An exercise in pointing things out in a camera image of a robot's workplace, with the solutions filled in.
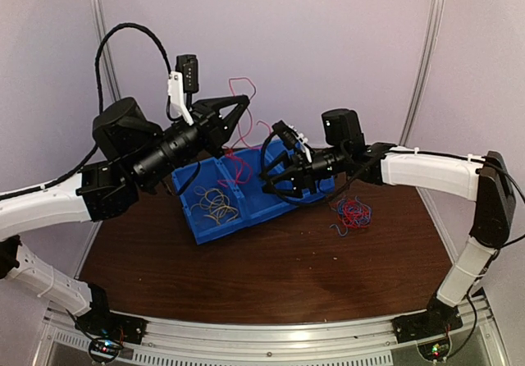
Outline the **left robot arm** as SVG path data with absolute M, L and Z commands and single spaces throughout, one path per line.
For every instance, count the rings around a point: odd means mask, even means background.
M 1 277 L 19 281 L 37 296 L 61 305 L 100 336 L 118 328 L 105 291 L 45 263 L 21 241 L 21 234 L 68 222 L 101 222 L 124 214 L 142 192 L 158 184 L 201 152 L 215 158 L 247 110 L 246 95 L 208 98 L 189 109 L 188 119 L 168 128 L 148 121 L 134 98 L 123 98 L 93 121 L 95 148 L 104 160 L 79 167 L 47 184 L 1 196 Z

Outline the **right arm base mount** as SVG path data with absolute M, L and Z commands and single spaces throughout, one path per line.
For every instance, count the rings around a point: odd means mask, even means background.
M 452 349 L 450 333 L 460 329 L 458 314 L 442 318 L 437 311 L 400 315 L 392 320 L 398 344 L 414 342 L 421 357 L 432 363 L 444 362 Z

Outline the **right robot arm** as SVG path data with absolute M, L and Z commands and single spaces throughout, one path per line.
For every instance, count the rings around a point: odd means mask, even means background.
M 329 194 L 334 199 L 356 180 L 373 185 L 403 185 L 452 194 L 476 204 L 467 243 L 431 297 L 421 328 L 435 335 L 447 326 L 459 303 L 482 278 L 495 256 L 512 244 L 509 238 L 516 198 L 522 194 L 500 153 L 459 156 L 378 142 L 366 144 L 358 114 L 337 108 L 322 114 L 326 149 L 312 151 L 294 127 L 278 121 L 263 142 L 278 137 L 285 150 L 261 161 L 263 189 L 296 206 L 303 192 L 315 193 L 320 181 L 344 173 L 346 181 Z

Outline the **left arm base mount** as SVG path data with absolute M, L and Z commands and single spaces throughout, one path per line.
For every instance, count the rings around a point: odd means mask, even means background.
M 73 317 L 75 328 L 88 339 L 88 355 L 96 364 L 108 364 L 123 355 L 126 344 L 142 343 L 147 322 L 143 318 L 114 314 L 108 323 L 89 323 Z

